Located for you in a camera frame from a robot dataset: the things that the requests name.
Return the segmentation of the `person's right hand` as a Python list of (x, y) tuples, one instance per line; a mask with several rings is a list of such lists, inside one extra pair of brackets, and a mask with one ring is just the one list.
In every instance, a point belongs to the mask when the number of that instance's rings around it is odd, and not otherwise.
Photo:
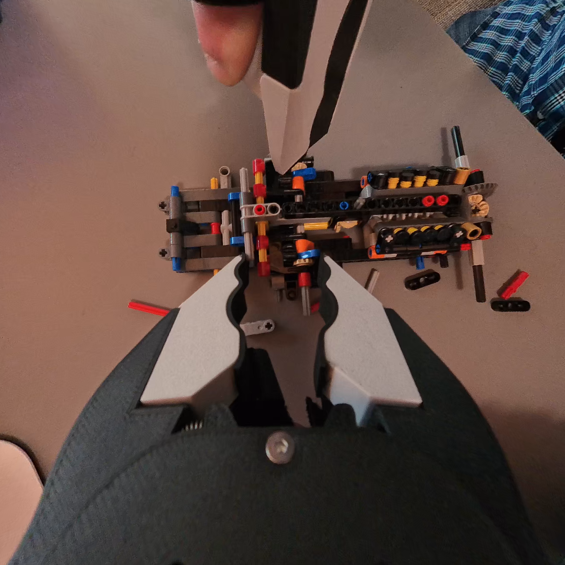
[(232, 87), (247, 73), (263, 21), (263, 4), (209, 5), (192, 1), (198, 42), (209, 72)]

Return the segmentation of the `pale rounded object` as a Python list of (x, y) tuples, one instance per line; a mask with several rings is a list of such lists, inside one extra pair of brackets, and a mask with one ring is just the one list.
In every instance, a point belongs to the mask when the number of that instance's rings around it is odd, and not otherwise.
[(21, 542), (41, 498), (43, 484), (27, 453), (1, 440), (1, 564)]

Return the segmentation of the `short red lego axle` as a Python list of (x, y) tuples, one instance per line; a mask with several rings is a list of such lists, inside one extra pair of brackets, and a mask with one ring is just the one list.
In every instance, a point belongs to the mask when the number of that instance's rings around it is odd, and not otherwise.
[(529, 273), (523, 270), (516, 271), (503, 286), (498, 290), (498, 297), (502, 300), (508, 300), (513, 297), (519, 288), (529, 278)]

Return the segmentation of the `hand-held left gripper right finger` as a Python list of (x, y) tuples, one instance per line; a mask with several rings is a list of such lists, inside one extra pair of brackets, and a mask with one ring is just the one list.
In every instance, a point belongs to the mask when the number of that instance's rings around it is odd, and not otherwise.
[(420, 392), (381, 302), (334, 260), (318, 265), (319, 312), (324, 321), (316, 348), (316, 395), (349, 405), (357, 425), (375, 406), (421, 405)]

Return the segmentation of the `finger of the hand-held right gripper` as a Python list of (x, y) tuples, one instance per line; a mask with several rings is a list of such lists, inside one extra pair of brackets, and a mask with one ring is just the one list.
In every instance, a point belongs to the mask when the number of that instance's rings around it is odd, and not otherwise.
[(357, 46), (370, 5), (371, 1), (349, 1), (346, 7), (330, 51), (323, 96), (314, 117), (309, 147), (328, 133), (350, 59)]
[(349, 1), (266, 1), (259, 91), (270, 156), (285, 173), (307, 152), (335, 34)]

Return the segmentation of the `multicoloured lego technic chassis model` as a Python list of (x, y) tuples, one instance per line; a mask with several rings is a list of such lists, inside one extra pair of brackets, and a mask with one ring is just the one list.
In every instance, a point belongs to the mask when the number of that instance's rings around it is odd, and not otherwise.
[(488, 198), (497, 185), (470, 167), (458, 125), (451, 138), (454, 166), (373, 169), (336, 180), (305, 155), (286, 173), (269, 158), (255, 159), (236, 184), (222, 166), (209, 187), (174, 185), (158, 204), (168, 237), (159, 257), (176, 273), (218, 273), (244, 254), (277, 300), (300, 300), (309, 315), (322, 256), (339, 266), (405, 260), (424, 271), (426, 259), (448, 268), (449, 256), (467, 252), (475, 299), (484, 303)]

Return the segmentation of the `blue plaid clothing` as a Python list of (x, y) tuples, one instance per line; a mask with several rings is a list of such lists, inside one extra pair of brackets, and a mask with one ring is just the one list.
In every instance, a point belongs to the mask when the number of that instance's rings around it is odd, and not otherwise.
[(564, 156), (564, 1), (503, 1), (447, 33)]

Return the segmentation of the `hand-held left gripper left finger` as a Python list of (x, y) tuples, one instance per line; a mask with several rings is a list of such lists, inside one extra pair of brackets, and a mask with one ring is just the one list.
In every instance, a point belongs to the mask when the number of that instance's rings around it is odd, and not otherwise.
[(233, 258), (179, 308), (141, 395), (145, 405), (230, 405), (246, 351), (248, 261)]

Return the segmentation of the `long red lego axle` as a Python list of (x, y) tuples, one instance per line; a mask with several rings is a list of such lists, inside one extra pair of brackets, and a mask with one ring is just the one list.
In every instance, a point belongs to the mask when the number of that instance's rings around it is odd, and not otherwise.
[(146, 314), (151, 314), (159, 317), (165, 317), (171, 311), (169, 308), (158, 307), (144, 302), (131, 300), (128, 302), (128, 308), (131, 310), (139, 311)]

